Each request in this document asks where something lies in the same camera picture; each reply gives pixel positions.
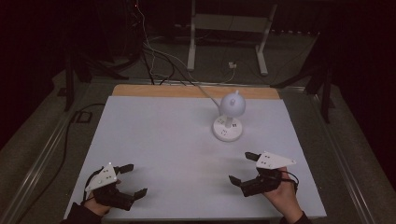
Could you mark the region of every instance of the white desk lamp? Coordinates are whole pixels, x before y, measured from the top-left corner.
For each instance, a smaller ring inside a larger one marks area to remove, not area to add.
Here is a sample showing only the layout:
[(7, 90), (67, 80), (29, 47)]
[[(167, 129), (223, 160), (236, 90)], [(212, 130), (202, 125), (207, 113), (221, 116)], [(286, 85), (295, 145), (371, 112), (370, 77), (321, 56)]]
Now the white desk lamp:
[(236, 117), (243, 115), (245, 108), (245, 98), (239, 94), (239, 91), (230, 93), (221, 99), (221, 116), (213, 123), (213, 133), (219, 140), (232, 142), (241, 136), (242, 123)]

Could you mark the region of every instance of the dark background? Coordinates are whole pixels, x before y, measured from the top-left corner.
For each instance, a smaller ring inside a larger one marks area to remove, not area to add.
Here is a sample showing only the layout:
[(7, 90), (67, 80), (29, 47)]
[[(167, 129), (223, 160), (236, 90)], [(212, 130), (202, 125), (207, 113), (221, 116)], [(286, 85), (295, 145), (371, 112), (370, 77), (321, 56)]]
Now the dark background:
[[(147, 23), (168, 37), (177, 34), (175, 23), (183, 25), (190, 22), (189, 1), (141, 2)], [(221, 8), (222, 13), (240, 15), (268, 11), (268, 4), (263, 1), (224, 2), (202, 0), (197, 10), (216, 13)], [(279, 2), (272, 27), (275, 33), (320, 33), (317, 50), (307, 60), (314, 62), (317, 57), (324, 57), (331, 63), (333, 84), (340, 87), (395, 187), (396, 176), (392, 172), (395, 170), (396, 119), (393, 113), (396, 104), (393, 87), (396, 48), (391, 40), (396, 39), (393, 31), (396, 7), (384, 1)], [(80, 30), (77, 34), (84, 34), (87, 24), (99, 22), (94, 4), (93, 0), (1, 1), (0, 147), (52, 91), (51, 78), (64, 69), (65, 37), (75, 34), (76, 30)], [(249, 11), (247, 4), (255, 4), (255, 9)], [(106, 31), (100, 29), (91, 33), (106, 36)]]

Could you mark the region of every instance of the white cable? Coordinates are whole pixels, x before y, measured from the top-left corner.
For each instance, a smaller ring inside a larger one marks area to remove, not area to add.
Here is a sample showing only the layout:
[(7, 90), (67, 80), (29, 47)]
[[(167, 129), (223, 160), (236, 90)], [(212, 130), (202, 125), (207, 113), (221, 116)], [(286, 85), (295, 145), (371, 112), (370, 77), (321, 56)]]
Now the white cable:
[[(151, 55), (153, 56), (153, 59), (152, 59), (152, 63), (151, 63), (151, 69), (150, 69), (150, 73), (152, 74), (152, 69), (153, 69), (153, 67), (154, 67), (154, 60), (155, 60), (155, 55), (154, 55), (154, 52), (155, 51), (157, 51), (157, 52), (159, 52), (159, 53), (161, 53), (161, 54), (164, 54), (164, 55), (167, 55), (167, 56), (170, 56), (170, 57), (172, 57), (172, 58), (174, 58), (174, 59), (176, 59), (176, 60), (178, 60), (181, 64), (183, 64), (183, 66), (186, 68), (186, 71), (187, 71), (187, 73), (189, 74), (189, 77), (193, 80), (193, 81), (195, 81), (195, 82), (197, 82), (198, 84), (196, 85), (207, 97), (209, 97), (212, 101), (213, 101), (213, 103), (215, 103), (215, 105), (218, 107), (218, 110), (219, 110), (219, 113), (220, 113), (220, 105), (219, 105), (219, 103), (207, 92), (207, 91), (205, 91), (202, 87), (201, 87), (201, 82), (200, 81), (198, 81), (198, 80), (196, 80), (195, 78), (193, 78), (192, 76), (191, 76), (191, 73), (187, 70), (187, 65), (186, 64), (184, 64), (178, 57), (176, 57), (176, 56), (174, 56), (174, 55), (171, 55), (171, 54), (168, 54), (168, 53), (165, 53), (165, 52), (162, 52), (162, 51), (159, 51), (159, 50), (156, 50), (156, 49), (153, 49), (152, 47), (151, 47), (151, 45), (149, 44), (149, 39), (148, 39), (148, 36), (147, 36), (147, 34), (146, 34), (146, 29), (145, 29), (145, 16), (143, 15), (143, 13), (142, 13), (142, 11), (140, 11), (140, 8), (139, 8), (139, 1), (138, 0), (136, 0), (136, 7), (137, 7), (137, 10), (139, 11), (139, 13), (142, 15), (142, 17), (143, 17), (143, 23), (142, 23), (142, 25), (143, 25), (143, 32), (145, 33), (145, 38), (146, 38), (146, 41), (147, 41), (147, 44), (144, 44), (144, 45), (146, 45), (149, 49), (151, 49)], [(163, 76), (163, 77), (167, 77), (167, 78), (169, 78), (169, 76), (165, 76), (165, 75), (161, 75), (161, 74), (156, 74), (157, 76)]]
[(150, 67), (150, 69), (149, 69), (148, 72), (149, 72), (152, 76), (169, 78), (169, 76), (166, 76), (166, 75), (163, 75), (163, 74), (152, 73), (152, 70), (154, 69), (154, 63), (155, 63), (155, 58), (156, 58), (156, 57), (155, 57), (155, 54), (154, 54), (154, 49), (153, 49), (153, 48), (151, 47), (151, 45), (149, 44), (149, 39), (148, 39), (148, 35), (147, 35), (147, 33), (146, 33), (146, 27), (145, 27), (146, 17), (145, 17), (145, 15), (142, 13), (142, 11), (141, 11), (140, 8), (139, 8), (139, 1), (138, 1), (138, 0), (136, 0), (136, 8), (137, 8), (137, 10), (139, 11), (140, 15), (142, 15), (142, 18), (143, 18), (143, 20), (142, 20), (142, 26), (143, 26), (143, 32), (144, 32), (144, 34), (145, 34), (145, 38), (146, 38), (146, 42), (147, 42), (147, 44), (145, 44), (145, 45), (148, 46), (149, 49), (151, 49), (152, 60), (151, 60), (151, 67)]

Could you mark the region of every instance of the wooden table edge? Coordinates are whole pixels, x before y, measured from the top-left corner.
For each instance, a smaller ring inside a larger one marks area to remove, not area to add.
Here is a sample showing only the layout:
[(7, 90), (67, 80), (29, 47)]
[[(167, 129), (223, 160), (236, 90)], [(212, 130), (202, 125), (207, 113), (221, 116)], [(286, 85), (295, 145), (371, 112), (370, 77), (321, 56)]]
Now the wooden table edge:
[[(280, 99), (274, 88), (267, 87), (229, 87), (229, 86), (202, 86), (210, 96), (222, 98), (227, 93), (239, 91), (246, 99)], [(192, 97), (206, 98), (207, 95), (197, 86), (154, 86), (119, 84), (113, 96), (150, 96), (150, 97)]]

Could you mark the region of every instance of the lamp base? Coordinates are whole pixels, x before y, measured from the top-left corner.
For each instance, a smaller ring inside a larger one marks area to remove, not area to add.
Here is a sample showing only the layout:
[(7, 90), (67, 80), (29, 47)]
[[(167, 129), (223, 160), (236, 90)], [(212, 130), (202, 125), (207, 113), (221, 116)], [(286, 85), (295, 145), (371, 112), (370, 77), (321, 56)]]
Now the lamp base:
[(230, 128), (225, 127), (227, 116), (218, 117), (213, 123), (213, 134), (221, 141), (232, 142), (242, 135), (242, 123), (239, 119), (233, 119)]

